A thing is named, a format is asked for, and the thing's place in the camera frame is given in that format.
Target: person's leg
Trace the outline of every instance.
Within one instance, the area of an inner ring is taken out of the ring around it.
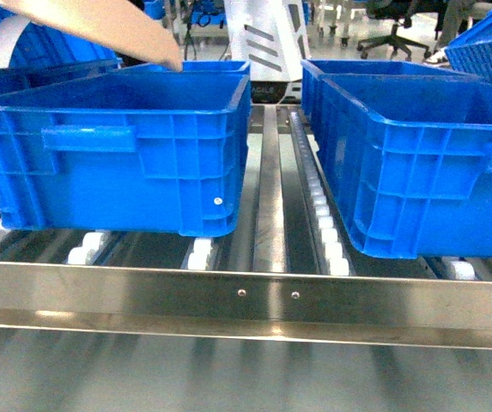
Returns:
[[[469,17],[469,11],[476,2],[477,0],[450,0],[448,2],[442,33],[436,43],[435,50],[446,47],[457,37],[461,22]]]

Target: floor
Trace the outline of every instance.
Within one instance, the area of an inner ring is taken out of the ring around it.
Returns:
[[[357,58],[355,39],[390,26],[357,21],[348,49],[324,37],[311,53]],[[433,26],[404,35],[432,45]],[[0,412],[125,410],[492,411],[492,351],[0,330]]]

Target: shoe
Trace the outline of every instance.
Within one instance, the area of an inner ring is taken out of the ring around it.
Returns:
[[[423,60],[423,64],[434,67],[449,66],[450,61],[446,57],[446,49],[435,51],[430,58],[426,58],[425,60]]]

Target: roller conveyor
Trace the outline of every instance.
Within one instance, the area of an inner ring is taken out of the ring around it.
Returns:
[[[68,265],[86,231],[7,233],[0,327],[492,348],[492,259],[361,255],[302,119],[254,107],[240,222],[225,238],[106,233],[87,265]],[[461,267],[476,280],[451,280]]]

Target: white machine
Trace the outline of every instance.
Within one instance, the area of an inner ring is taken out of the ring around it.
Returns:
[[[301,0],[225,0],[233,58],[252,61],[254,100],[301,98],[301,59],[310,58]]]

